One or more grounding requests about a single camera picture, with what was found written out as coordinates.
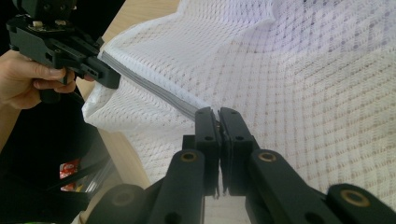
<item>finger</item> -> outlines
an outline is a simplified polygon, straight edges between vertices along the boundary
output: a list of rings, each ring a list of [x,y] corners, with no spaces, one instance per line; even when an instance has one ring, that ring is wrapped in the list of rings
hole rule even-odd
[[[75,78],[75,73],[72,70],[67,70],[67,83],[73,82]],[[60,81],[52,81],[45,79],[36,79],[33,82],[33,85],[38,90],[47,90],[47,89],[55,89],[61,88],[64,84]]]
[[[49,68],[41,63],[26,60],[23,57],[8,60],[6,69],[10,74],[18,78],[43,78],[46,80],[58,80],[66,75],[66,69],[64,68]]]
[[[86,80],[86,81],[95,81],[95,79],[93,79],[93,77],[90,77],[89,75],[85,75],[84,76],[84,80]]]
[[[55,88],[54,90],[59,93],[69,93],[74,91],[75,88],[76,88],[76,82],[72,81],[65,86]]]
[[[30,109],[38,105],[40,102],[41,100],[38,90],[32,88],[25,94],[14,97],[10,104],[17,109]]]

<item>white fabric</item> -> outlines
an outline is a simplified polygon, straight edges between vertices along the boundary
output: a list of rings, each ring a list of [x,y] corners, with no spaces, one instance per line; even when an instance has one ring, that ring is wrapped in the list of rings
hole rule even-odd
[[[395,209],[395,24],[394,0],[185,0],[107,44],[120,87],[96,85],[84,116],[123,132],[154,182],[194,110],[230,107],[311,187],[351,183]],[[235,200],[209,200],[206,223],[248,223]]]

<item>grid pattern fabric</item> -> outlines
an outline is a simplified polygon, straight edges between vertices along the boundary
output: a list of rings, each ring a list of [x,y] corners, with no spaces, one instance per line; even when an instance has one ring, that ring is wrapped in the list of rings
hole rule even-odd
[[[351,183],[395,209],[395,24],[393,0],[181,1],[106,45],[120,87],[96,85],[84,116],[123,132],[154,182],[196,109],[230,107],[309,186]],[[248,223],[235,202],[208,200],[206,223]]]

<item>table surface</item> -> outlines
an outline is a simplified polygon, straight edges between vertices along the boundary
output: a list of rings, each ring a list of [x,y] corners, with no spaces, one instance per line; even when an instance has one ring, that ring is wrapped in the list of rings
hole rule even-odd
[[[177,10],[179,0],[126,0],[111,22],[103,39],[105,43],[128,27],[143,21],[160,18]],[[90,94],[94,83],[78,80],[78,88],[84,98]],[[146,188],[150,185],[141,161],[122,133],[99,130],[111,159],[124,183]]]

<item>human hand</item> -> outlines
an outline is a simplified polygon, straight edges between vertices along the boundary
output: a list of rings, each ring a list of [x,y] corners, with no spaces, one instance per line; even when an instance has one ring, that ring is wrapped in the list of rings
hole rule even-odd
[[[58,81],[64,76],[67,85]],[[49,68],[9,50],[0,57],[0,104],[32,108],[41,102],[39,90],[69,93],[76,87],[74,78],[71,70]]]

